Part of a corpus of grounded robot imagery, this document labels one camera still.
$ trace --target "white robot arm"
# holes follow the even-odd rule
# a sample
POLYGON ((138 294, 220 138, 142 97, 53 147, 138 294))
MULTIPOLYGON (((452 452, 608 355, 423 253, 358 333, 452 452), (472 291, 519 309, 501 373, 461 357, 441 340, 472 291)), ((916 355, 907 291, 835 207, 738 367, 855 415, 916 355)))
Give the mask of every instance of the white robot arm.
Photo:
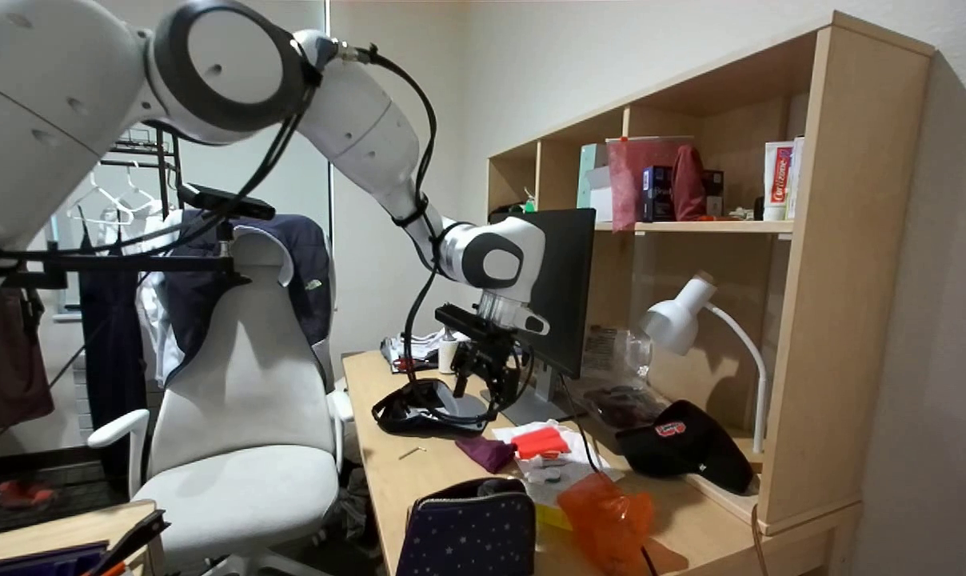
POLYGON ((154 32, 94 0, 0 0, 0 248, 25 246, 138 121, 230 144, 300 115, 299 134, 382 202, 427 266, 482 291, 487 322, 549 333, 527 308, 544 232, 439 217, 420 193, 423 144, 368 65, 388 61, 238 0, 188 0, 154 32))

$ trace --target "chair armrest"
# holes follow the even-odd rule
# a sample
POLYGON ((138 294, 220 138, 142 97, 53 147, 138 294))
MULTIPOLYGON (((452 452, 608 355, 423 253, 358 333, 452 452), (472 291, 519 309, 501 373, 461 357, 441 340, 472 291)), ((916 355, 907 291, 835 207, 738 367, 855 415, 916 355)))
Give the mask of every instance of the chair armrest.
POLYGON ((342 430, 342 422, 356 419, 353 398, 342 386, 333 386, 328 392, 328 414, 330 414, 330 430, 333 430, 333 468, 336 468, 336 472, 342 472, 342 464, 346 464, 346 430, 342 430))
POLYGON ((101 424, 87 438, 91 449, 109 449, 128 435, 128 496, 134 496, 142 486, 142 449, 143 449, 148 430, 151 430, 151 409, 131 409, 131 414, 101 424))
POLYGON ((333 392, 328 392, 328 409, 340 422, 356 419, 353 398, 342 386, 333 386, 333 392))
POLYGON ((151 424, 151 409, 131 409, 131 414, 125 414, 125 415, 118 415, 118 419, 101 424, 101 430, 87 438, 87 445, 91 445, 91 449, 109 449, 109 445, 117 445, 117 440, 125 438, 125 435, 148 431, 148 424, 151 424))

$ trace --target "wooden desk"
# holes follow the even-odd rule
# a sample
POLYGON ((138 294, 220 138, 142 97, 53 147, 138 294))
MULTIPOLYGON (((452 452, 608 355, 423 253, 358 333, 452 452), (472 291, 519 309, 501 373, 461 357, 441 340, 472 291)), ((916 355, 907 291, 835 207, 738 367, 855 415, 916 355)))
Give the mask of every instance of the wooden desk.
MULTIPOLYGON (((480 464, 465 458, 447 438, 388 435, 372 405, 405 385, 392 373, 382 352, 346 357, 346 376, 356 409, 361 464, 378 515, 388 568, 398 568, 409 506, 458 479, 487 475, 480 464)), ((603 452, 625 471, 620 490, 647 490, 656 500, 656 567, 659 574, 762 574, 751 536, 751 500, 728 496, 702 475, 653 479, 631 472, 626 464, 603 452)), ((766 542, 770 576, 810 574, 833 561, 835 535, 850 527, 855 512, 841 512, 766 542)), ((588 567, 566 535, 540 531, 537 574, 600 574, 588 567)))
MULTIPOLYGON (((154 503, 125 503, 18 531, 0 531, 0 561, 106 542, 117 543, 128 527, 151 515, 154 503)), ((128 557, 128 574, 148 574, 148 551, 128 557)))

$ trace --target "desk lamp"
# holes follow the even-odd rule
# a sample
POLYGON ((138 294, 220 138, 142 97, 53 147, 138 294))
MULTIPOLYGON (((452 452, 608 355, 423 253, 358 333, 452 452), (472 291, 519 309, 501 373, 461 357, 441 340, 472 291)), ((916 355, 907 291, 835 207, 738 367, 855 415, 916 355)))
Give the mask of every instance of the desk lamp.
POLYGON ((728 309, 719 309, 718 303, 711 303, 714 297, 714 283, 706 274, 695 274, 674 299, 659 299, 647 309, 643 317, 643 333, 674 352, 686 355, 695 340, 699 340, 699 312, 706 308, 714 317, 719 317, 749 349, 751 361, 759 366, 759 405, 756 405, 756 430, 751 430, 751 455, 762 455, 762 440, 766 440, 766 409, 767 409, 767 367, 766 357, 759 352, 759 344, 749 340, 749 333, 737 322, 737 317, 730 317, 728 309))

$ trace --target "white chair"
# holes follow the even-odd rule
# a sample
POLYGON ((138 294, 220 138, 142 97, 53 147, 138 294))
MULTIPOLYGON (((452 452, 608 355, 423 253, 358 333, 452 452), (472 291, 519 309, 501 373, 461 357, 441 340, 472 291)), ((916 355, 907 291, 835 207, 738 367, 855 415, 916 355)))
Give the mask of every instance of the white chair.
POLYGON ((287 248, 248 228, 230 255, 250 281, 217 299, 199 355, 167 386, 148 471, 148 409, 95 430, 91 445, 131 435, 128 490, 167 509, 171 521, 160 574, 206 574, 217 557, 253 574, 315 574, 270 546, 311 535, 336 503, 342 435, 333 414, 348 414, 346 398, 325 392, 292 312, 287 248))

